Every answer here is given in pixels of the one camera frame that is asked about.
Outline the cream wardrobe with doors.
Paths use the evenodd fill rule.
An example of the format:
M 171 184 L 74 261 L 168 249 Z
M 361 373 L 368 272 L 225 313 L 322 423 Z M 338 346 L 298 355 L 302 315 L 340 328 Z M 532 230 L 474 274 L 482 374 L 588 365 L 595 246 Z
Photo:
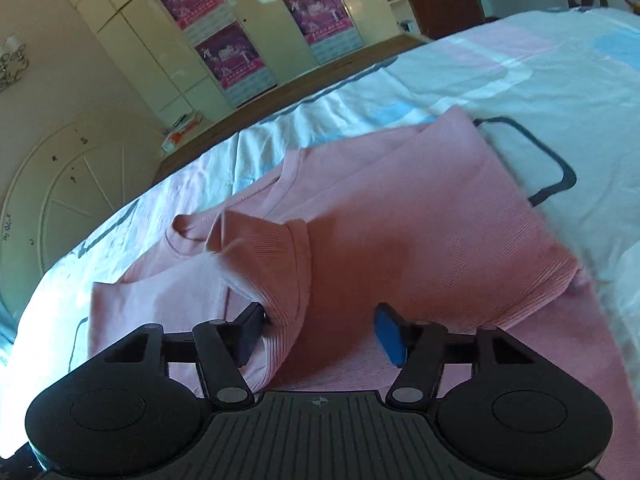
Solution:
M 387 0 L 70 0 L 165 124 L 219 122 L 262 93 L 399 35 Z

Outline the pink sweatshirt with mouse logo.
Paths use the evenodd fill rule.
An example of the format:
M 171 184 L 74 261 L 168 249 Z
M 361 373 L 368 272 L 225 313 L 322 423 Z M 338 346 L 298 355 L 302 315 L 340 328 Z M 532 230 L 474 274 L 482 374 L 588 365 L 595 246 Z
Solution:
M 245 190 L 180 214 L 112 284 L 91 293 L 97 354 L 145 323 L 186 332 L 251 302 L 268 324 L 251 389 L 387 389 L 397 372 L 373 312 L 472 333 L 510 330 L 605 400 L 614 440 L 639 413 L 588 275 L 462 110 L 434 124 L 289 152 Z

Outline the dark wooden bed frame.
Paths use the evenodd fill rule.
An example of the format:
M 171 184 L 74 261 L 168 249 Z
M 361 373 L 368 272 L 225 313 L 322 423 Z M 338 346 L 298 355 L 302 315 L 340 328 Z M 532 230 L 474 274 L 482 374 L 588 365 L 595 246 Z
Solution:
M 213 146 L 256 124 L 256 122 L 260 122 L 272 114 L 308 98 L 308 96 L 326 90 L 334 84 L 339 84 L 376 63 L 385 62 L 393 56 L 421 47 L 429 42 L 431 39 L 428 39 L 427 36 L 403 32 L 374 46 L 349 53 L 286 84 L 268 90 L 219 122 L 202 125 L 190 132 L 186 136 L 186 142 L 167 155 L 160 163 L 152 185 L 162 182 L 199 158 L 201 154 Z

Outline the right purple calendar poster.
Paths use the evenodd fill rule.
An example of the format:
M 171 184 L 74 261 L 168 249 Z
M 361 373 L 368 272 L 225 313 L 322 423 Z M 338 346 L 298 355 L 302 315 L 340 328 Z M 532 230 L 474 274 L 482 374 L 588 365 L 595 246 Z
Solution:
M 363 41 L 343 0 L 282 0 L 319 64 L 359 50 Z

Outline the left purple calendar poster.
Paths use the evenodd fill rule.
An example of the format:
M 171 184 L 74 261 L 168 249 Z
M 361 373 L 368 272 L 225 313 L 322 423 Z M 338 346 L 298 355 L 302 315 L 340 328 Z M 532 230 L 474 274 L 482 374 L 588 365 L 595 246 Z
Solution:
M 184 39 L 235 107 L 277 81 L 227 0 L 160 0 Z

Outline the cream corner shelf unit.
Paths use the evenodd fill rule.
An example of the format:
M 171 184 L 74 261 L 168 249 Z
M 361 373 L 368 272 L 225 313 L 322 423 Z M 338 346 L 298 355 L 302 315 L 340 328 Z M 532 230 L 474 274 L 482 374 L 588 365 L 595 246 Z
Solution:
M 420 32 L 410 0 L 387 0 L 387 2 L 403 32 Z

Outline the cream arched headboard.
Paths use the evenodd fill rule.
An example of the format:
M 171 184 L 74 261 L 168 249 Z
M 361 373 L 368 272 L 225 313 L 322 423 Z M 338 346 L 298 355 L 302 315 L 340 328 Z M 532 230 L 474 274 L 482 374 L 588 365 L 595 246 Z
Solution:
M 46 136 L 11 182 L 1 215 L 1 278 L 35 285 L 53 263 L 143 193 L 160 166 L 162 127 L 92 110 Z

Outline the patterned light bed sheet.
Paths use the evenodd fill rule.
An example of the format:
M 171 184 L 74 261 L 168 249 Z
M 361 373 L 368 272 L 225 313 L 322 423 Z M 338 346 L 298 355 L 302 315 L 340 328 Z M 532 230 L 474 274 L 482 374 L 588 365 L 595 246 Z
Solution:
M 428 124 L 460 106 L 548 225 L 588 266 L 631 377 L 639 374 L 639 20 L 534 11 L 431 42 L 279 110 L 108 217 L 44 274 L 1 363 L 29 400 L 85 361 L 94 282 L 119 278 L 176 214 L 213 207 L 285 153 Z

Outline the purple calendar poster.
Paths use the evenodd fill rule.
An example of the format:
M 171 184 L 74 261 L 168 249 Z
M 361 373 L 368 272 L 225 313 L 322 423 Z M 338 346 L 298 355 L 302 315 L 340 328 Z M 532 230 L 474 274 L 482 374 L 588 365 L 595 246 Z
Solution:
M 359 50 L 363 41 L 343 0 L 282 0 L 319 64 Z
M 235 107 L 277 81 L 227 0 L 160 0 L 184 39 Z

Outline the stack of boxes and books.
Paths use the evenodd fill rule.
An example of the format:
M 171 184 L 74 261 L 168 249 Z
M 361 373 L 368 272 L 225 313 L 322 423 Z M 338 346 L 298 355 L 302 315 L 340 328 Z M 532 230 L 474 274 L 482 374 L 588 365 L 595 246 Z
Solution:
M 184 136 L 196 128 L 203 120 L 200 112 L 183 114 L 166 132 L 162 145 L 160 146 L 165 154 L 171 153 Z

